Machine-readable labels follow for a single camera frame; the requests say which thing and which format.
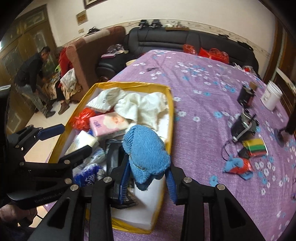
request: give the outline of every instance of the colorful paper stack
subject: colorful paper stack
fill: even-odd
[[[249,151],[250,157],[264,156],[268,154],[266,145],[261,138],[243,141],[242,144]]]

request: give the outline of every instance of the pink tissue pack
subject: pink tissue pack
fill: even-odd
[[[116,112],[89,118],[89,125],[98,139],[109,139],[125,134],[129,123]]]

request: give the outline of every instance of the black leather sofa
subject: black leather sofa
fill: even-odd
[[[124,48],[129,50],[129,53],[118,54],[115,58],[99,59],[96,74],[99,79],[102,76],[111,79],[125,68],[127,61],[136,59],[145,52],[152,49],[183,52],[184,44],[194,46],[197,51],[201,47],[206,50],[217,48],[228,53],[230,64],[250,65],[258,73],[259,65],[253,49],[246,43],[230,40],[225,35],[215,35],[195,30],[165,30],[162,27],[155,29],[151,27],[139,29],[136,27],[124,39]]]

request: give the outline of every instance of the gray pants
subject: gray pants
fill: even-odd
[[[48,111],[46,109],[46,106],[43,106],[41,100],[43,100],[45,103],[48,104],[49,99],[42,92],[42,88],[39,85],[36,85],[36,89],[38,90],[38,94],[32,92],[30,85],[25,85],[25,86],[15,85],[15,89],[19,94],[21,94],[21,95],[27,97],[29,100],[31,100],[40,112],[42,112],[44,115],[47,114]]]

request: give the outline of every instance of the hand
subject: hand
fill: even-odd
[[[7,204],[0,208],[0,219],[3,222],[13,222],[20,221],[23,218],[27,218],[33,221],[34,217],[37,215],[37,208],[32,208],[30,210],[22,210],[19,207],[11,204]]]

